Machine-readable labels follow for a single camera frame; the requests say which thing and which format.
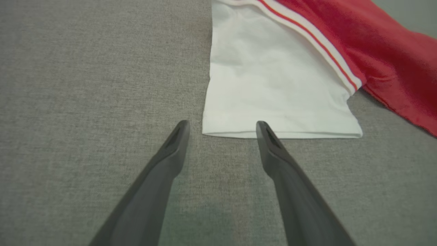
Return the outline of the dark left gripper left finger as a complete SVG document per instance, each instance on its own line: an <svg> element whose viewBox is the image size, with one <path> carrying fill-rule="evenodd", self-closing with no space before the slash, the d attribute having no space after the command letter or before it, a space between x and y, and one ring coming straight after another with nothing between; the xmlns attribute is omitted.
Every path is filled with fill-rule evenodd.
<svg viewBox="0 0 437 246"><path fill-rule="evenodd" d="M100 227L91 246L157 246L174 179L187 153L190 123L180 121Z"/></svg>

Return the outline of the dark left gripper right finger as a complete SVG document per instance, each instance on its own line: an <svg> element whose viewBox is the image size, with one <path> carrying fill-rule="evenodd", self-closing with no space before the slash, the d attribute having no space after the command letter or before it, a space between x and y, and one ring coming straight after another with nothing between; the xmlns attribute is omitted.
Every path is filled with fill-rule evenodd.
<svg viewBox="0 0 437 246"><path fill-rule="evenodd" d="M256 123L265 173L273 180L289 246L354 246L355 242L267 122Z"/></svg>

